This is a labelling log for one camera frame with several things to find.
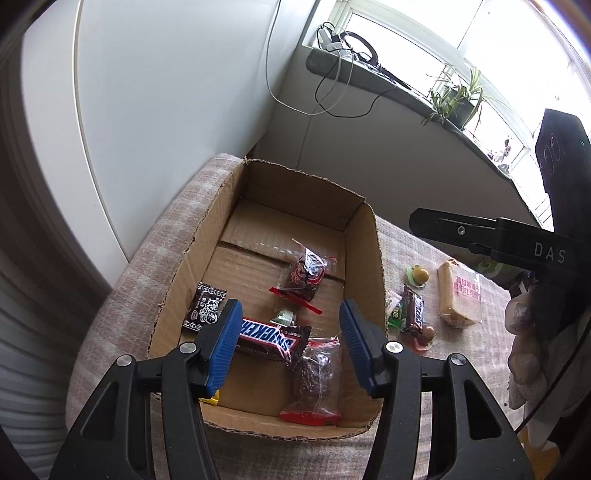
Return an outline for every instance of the glove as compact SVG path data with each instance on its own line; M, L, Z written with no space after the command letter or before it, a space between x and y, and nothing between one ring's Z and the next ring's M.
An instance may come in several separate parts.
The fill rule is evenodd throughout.
M524 293L507 304L505 328L515 335L507 364L509 407L516 410L525 404L525 415L538 404L578 343L591 309L578 322L562 330L549 342L535 337L535 319L530 309L530 295ZM572 413L591 391L591 335L586 339L562 379L528 423L531 446L542 446L561 416Z

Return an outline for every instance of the white wall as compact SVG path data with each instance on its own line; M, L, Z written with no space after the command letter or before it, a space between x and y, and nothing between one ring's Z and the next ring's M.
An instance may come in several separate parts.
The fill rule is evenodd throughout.
M277 92L313 3L281 3L269 56ZM99 194L128 259L204 163L219 152L244 156L265 132L274 106L265 40L276 4L83 1L80 118Z
M281 88L285 103L311 112L321 77L306 70L309 48L299 47ZM332 81L325 82L322 92ZM323 102L330 106L344 86ZM359 115L375 94L348 87L333 113ZM377 215L408 229L417 207L464 215L508 217L535 225L514 186L474 155L458 138L391 100L380 98L358 119L315 116L300 168L367 197ZM289 167L297 165L308 117L278 106L256 155Z
M20 137L20 150L31 151L22 155L22 163L41 171L33 182L39 192L49 189L63 217L53 223L67 222L73 242L87 257L80 262L90 261L103 277L99 281L113 286L128 263L100 202L80 131L74 83L79 8L80 0L57 0L22 39L20 81L28 136ZM50 217L44 203L38 209Z
M314 0L282 0L278 92ZM114 286L215 154L244 156L274 102L277 0L56 0L25 34L28 133L59 212Z

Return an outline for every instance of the windowsill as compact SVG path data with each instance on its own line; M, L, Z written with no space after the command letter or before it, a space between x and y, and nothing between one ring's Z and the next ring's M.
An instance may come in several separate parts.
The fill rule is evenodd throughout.
M335 65L335 56L332 53L321 50L319 48L306 48L310 48L310 54L306 58L306 68L308 69L308 71L320 76L326 75L326 78L334 80L336 76L336 71L333 68ZM347 83L348 79L349 69L342 68L339 76L339 82ZM363 68L357 63L353 64L353 73L351 74L349 85L360 88L367 92L375 93L376 95L385 92L393 86L392 82L390 82L386 78L383 78L373 72L370 72L369 70ZM433 108L431 107L431 104L427 102L423 97L419 96L418 94L410 90L407 90L402 86L398 86L391 92L384 93L382 97L388 98L396 103L404 105L413 112L421 115L423 118L427 117L429 114L434 112ZM464 143L465 146L468 147L468 149L471 150L472 153L474 153L474 155L476 155L478 158L484 161L486 165L488 165L499 177L510 182L513 185L513 188L515 189L516 194L519 196L523 204L529 210L534 222L537 225L541 226L541 223L537 219L536 215L533 214L531 209L527 206L526 202L520 195L519 190L515 186L513 180L505 173L503 173L501 170L499 170L496 167L496 165L492 162L492 160L488 158L486 153L471 138L464 134L449 120L445 120L443 124L441 124L441 122L438 121L433 121L432 123L439 125L440 127L450 132L452 135L455 135L462 143Z

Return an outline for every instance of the spider plant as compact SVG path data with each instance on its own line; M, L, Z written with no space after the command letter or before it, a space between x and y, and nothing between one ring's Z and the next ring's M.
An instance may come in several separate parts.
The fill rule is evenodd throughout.
M477 68L470 70L470 82L468 85L455 84L452 76L445 70L437 78L436 85L444 84L443 93L437 91L435 87L429 90L431 102L433 104L434 112L427 115L423 121L422 126L427 125L436 116L439 116L441 124L443 125L445 120L450 120L456 113L460 106L471 106L467 118L461 122L461 125L454 124L463 129L463 127L478 113L478 121L476 127L480 124L480 115L482 114L482 102L488 98L484 94L482 85L480 85L480 70Z

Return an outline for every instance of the clear plastic bag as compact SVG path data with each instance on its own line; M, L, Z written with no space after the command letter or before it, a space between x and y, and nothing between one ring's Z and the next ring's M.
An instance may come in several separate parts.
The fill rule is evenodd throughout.
M318 290L324 278L326 268L336 259L321 257L299 243L295 238L292 240L302 247L304 251L297 261L290 266L290 269L285 272L283 278L280 279L279 285L271 287L269 291L320 315L322 310L314 307L310 302L314 299L316 290Z
M334 338L310 339L295 366L295 401L279 414L292 423L321 426L340 420L340 342Z

